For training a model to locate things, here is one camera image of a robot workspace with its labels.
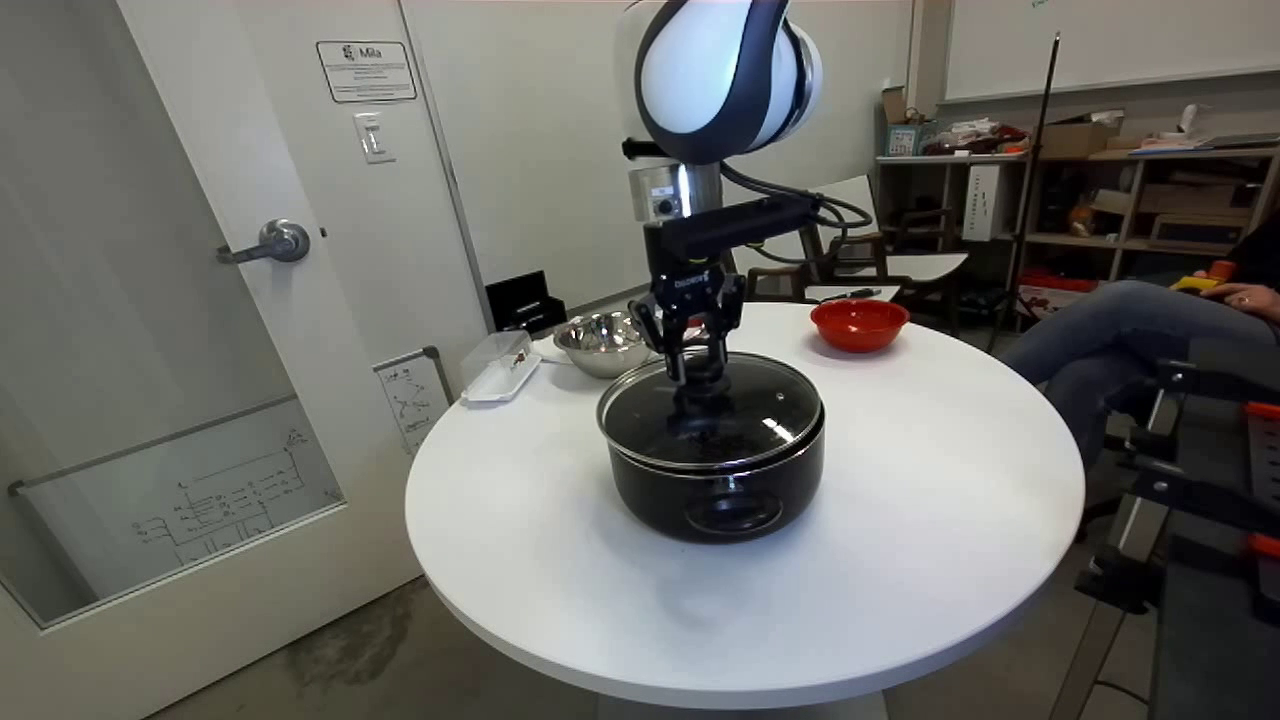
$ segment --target door handle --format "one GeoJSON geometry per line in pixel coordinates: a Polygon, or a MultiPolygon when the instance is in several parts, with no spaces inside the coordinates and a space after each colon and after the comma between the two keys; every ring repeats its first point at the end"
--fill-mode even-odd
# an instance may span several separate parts
{"type": "Polygon", "coordinates": [[[232,251],[227,244],[217,248],[222,264],[248,264],[248,262],[275,262],[275,264],[297,264],[313,251],[313,238],[301,224],[274,220],[252,248],[232,251]]]}

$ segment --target white box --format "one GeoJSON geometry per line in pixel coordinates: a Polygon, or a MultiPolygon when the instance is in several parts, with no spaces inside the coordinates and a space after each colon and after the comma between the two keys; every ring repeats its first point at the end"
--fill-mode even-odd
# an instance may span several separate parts
{"type": "Polygon", "coordinates": [[[1007,179],[1006,164],[972,164],[959,240],[987,244],[1007,233],[1007,179]]]}

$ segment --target red bowl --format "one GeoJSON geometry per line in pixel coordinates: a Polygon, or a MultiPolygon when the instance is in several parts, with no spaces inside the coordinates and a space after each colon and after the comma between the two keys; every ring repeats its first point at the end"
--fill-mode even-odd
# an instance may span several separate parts
{"type": "Polygon", "coordinates": [[[829,302],[813,312],[818,333],[844,352],[886,352],[896,333],[914,319],[900,303],[879,302],[829,302]]]}

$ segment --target table base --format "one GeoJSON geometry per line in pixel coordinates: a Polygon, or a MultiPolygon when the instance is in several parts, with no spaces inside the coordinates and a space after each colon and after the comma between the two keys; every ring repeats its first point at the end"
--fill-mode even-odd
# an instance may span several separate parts
{"type": "Polygon", "coordinates": [[[599,704],[599,720],[888,720],[886,698],[861,698],[822,709],[784,709],[784,711],[681,711],[647,704],[599,704]]]}

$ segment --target light switch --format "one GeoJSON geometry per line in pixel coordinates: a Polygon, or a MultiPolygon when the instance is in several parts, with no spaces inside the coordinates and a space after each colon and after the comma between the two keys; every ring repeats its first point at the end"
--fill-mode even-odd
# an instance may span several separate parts
{"type": "Polygon", "coordinates": [[[368,164],[395,164],[395,156],[385,143],[385,112],[357,112],[357,139],[368,164]]]}

